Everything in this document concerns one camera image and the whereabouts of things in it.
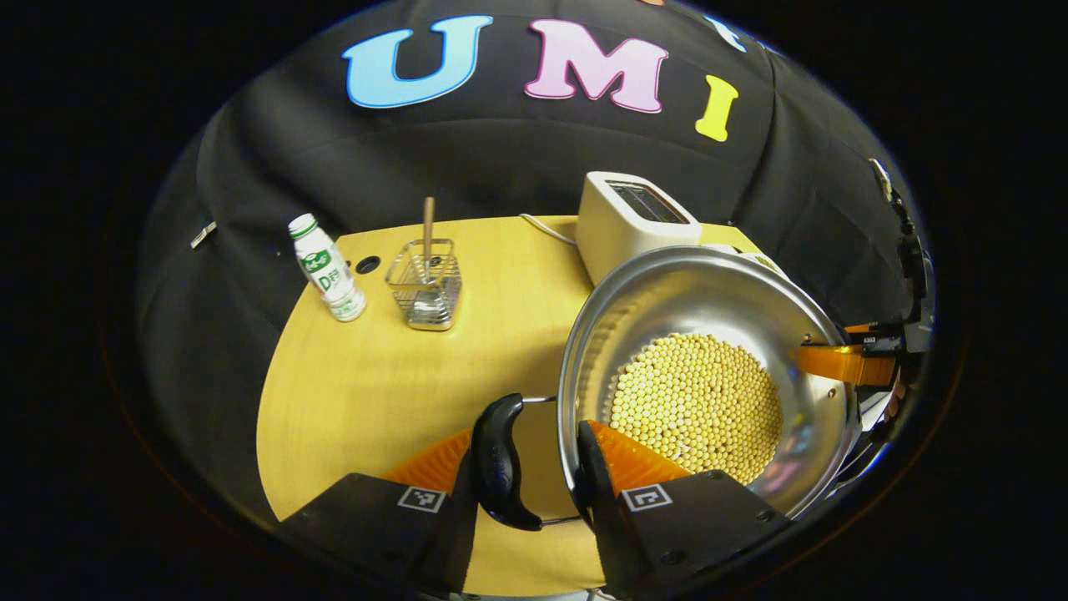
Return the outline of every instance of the blue letter u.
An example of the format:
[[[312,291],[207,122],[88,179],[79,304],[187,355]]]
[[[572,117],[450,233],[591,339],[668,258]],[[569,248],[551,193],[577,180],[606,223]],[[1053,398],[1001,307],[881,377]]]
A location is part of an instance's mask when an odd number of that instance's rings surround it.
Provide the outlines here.
[[[430,31],[444,34],[441,67],[420,79],[398,79],[397,48],[411,37],[410,29],[398,29],[360,42],[342,54],[348,59],[348,97],[361,107],[393,108],[437,98],[459,88],[474,73],[478,56],[478,30],[493,22],[486,15],[443,19]]]

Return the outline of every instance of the cable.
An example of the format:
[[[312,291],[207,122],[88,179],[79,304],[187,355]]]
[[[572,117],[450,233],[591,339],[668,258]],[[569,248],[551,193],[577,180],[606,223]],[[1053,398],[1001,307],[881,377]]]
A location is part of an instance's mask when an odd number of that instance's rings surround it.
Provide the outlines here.
[[[575,240],[574,239],[571,239],[569,237],[564,237],[564,236],[560,235],[559,232],[555,232],[555,231],[549,228],[548,225],[546,225],[541,221],[538,221],[533,215],[528,215],[527,212],[520,212],[519,216],[522,217],[523,219],[527,219],[528,221],[531,222],[532,225],[534,225],[535,227],[541,230],[543,232],[551,235],[552,237],[554,237],[556,239],[560,239],[560,240],[563,240],[563,241],[566,241],[567,243],[570,243],[572,246],[575,244]]]

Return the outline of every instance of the stainless steel pot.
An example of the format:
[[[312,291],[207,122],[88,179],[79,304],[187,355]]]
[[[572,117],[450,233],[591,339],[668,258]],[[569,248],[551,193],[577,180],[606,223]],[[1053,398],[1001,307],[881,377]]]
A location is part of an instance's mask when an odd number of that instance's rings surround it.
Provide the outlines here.
[[[769,505],[798,519],[828,492],[860,436],[852,386],[797,369],[804,342],[842,345],[833,322],[801,288],[749,258],[700,246],[638,255],[598,284],[571,329],[557,392],[557,437],[564,476],[580,513],[582,465],[578,424],[607,424],[621,368],[653,339],[711,334],[740,345],[779,385],[783,433],[774,459],[749,485]],[[529,399],[531,401],[546,399]],[[519,458],[511,428],[520,395],[492,404],[475,425],[472,464],[483,507],[523,529],[544,522],[519,500]]]

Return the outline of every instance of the black pot handle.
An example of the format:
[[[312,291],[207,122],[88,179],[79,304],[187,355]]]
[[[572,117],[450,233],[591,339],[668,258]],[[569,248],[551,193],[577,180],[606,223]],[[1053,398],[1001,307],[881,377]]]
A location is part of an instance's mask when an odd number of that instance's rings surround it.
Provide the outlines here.
[[[494,520],[521,531],[540,531],[544,522],[519,499],[522,472],[512,441],[512,427],[523,404],[554,401],[555,397],[523,399],[514,393],[490,404],[471,432],[471,478],[475,499]]]

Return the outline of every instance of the metal utensil holder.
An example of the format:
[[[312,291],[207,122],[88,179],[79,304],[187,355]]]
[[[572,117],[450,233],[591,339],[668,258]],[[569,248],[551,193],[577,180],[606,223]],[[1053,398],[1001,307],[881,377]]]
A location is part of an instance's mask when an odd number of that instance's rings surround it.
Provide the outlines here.
[[[386,283],[410,328],[441,332],[453,327],[460,268],[452,239],[431,239],[429,259],[423,240],[409,241],[390,265]]]

